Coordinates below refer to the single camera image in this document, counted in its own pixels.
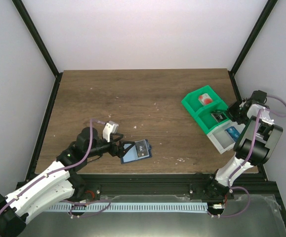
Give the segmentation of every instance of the white backdrop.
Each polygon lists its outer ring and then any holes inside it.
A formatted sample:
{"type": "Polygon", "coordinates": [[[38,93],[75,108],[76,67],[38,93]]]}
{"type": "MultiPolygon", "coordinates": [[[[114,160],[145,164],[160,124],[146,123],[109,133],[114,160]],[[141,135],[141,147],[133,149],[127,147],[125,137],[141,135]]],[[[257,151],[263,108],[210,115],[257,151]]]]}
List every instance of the white backdrop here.
{"type": "Polygon", "coordinates": [[[266,0],[24,0],[59,71],[228,68],[266,0]]]}
{"type": "Polygon", "coordinates": [[[24,181],[54,84],[12,1],[0,1],[0,193],[24,181]]]}
{"type": "MultiPolygon", "coordinates": [[[[286,0],[278,1],[239,69],[236,81],[243,97],[260,89],[286,101],[286,0]]],[[[267,104],[273,110],[285,111],[273,99],[267,104]]],[[[284,131],[265,168],[268,177],[277,182],[286,206],[286,118],[273,116],[273,119],[284,131]]]]}

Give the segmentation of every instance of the green plastic container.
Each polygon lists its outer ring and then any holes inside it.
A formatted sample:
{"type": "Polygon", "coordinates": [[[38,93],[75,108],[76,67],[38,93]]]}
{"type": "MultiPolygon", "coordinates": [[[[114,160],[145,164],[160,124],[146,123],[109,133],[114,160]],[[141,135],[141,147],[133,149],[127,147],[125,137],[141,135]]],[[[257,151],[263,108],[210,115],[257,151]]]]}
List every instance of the green plastic container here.
{"type": "Polygon", "coordinates": [[[207,135],[217,126],[229,121],[226,119],[218,123],[211,115],[214,110],[227,110],[228,106],[225,102],[215,93],[215,91],[206,85],[198,90],[195,90],[189,94],[181,101],[183,106],[191,114],[194,120],[198,123],[204,133],[207,135]],[[199,96],[207,93],[213,100],[212,103],[203,106],[199,101],[199,96]]]}

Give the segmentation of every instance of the wooden tabletop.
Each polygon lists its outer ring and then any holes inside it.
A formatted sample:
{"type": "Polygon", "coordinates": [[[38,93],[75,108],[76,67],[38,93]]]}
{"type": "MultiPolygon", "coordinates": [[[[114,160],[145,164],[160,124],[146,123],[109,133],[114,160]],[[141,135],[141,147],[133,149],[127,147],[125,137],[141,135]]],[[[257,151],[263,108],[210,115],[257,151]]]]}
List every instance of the wooden tabletop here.
{"type": "MultiPolygon", "coordinates": [[[[105,154],[80,173],[197,173],[224,166],[220,154],[181,104],[205,85],[227,103],[235,95],[226,69],[65,71],[36,172],[76,140],[89,120],[115,121],[126,140],[148,139],[153,157],[121,164],[105,154]]],[[[96,124],[99,133],[103,126],[96,124]]]]}

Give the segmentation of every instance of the black aluminum frame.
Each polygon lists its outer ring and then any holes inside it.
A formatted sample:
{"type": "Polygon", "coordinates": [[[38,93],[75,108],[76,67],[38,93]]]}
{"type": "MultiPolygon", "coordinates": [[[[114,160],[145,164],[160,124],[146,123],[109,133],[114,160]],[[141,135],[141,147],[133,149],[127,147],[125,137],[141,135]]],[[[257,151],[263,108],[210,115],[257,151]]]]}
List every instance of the black aluminum frame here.
{"type": "MultiPolygon", "coordinates": [[[[241,95],[236,84],[235,75],[248,54],[251,46],[257,38],[260,30],[265,24],[268,16],[278,0],[268,0],[263,11],[261,12],[255,26],[253,27],[246,43],[244,44],[237,60],[232,69],[228,72],[232,87],[238,101],[241,101],[241,95]]],[[[20,16],[30,31],[33,39],[39,47],[43,57],[49,65],[55,76],[55,82],[52,93],[46,108],[39,136],[32,155],[29,169],[26,175],[28,182],[36,177],[35,169],[40,156],[42,144],[46,134],[50,115],[55,103],[57,91],[63,73],[59,73],[48,50],[43,43],[32,19],[30,18],[23,2],[21,0],[12,0],[20,16]]],[[[274,195],[277,203],[281,206],[281,215],[286,225],[286,209],[281,199],[276,182],[268,181],[263,165],[258,166],[258,173],[243,174],[236,181],[235,185],[245,187],[251,194],[274,195]]],[[[200,199],[209,201],[206,197],[196,194],[197,188],[205,185],[211,174],[83,174],[82,178],[90,189],[99,190],[100,195],[189,195],[191,199],[200,199]]],[[[244,194],[242,191],[234,191],[233,194],[244,194]]]]}

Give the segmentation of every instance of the small blue item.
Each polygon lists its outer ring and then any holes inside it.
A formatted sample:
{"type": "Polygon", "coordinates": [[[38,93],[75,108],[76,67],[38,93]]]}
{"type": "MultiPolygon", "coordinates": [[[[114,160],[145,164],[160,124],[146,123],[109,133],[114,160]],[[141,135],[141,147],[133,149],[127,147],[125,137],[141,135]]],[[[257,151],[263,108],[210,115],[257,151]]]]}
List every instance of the small blue item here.
{"type": "MultiPolygon", "coordinates": [[[[124,148],[129,147],[130,144],[125,144],[124,148]]],[[[121,164],[126,164],[129,162],[147,159],[152,157],[152,146],[149,145],[148,140],[141,140],[135,142],[135,146],[133,146],[124,157],[121,158],[121,164]]]]}
{"type": "Polygon", "coordinates": [[[237,139],[240,137],[240,133],[237,131],[237,129],[234,126],[231,126],[225,130],[231,138],[236,142],[237,139]]]}

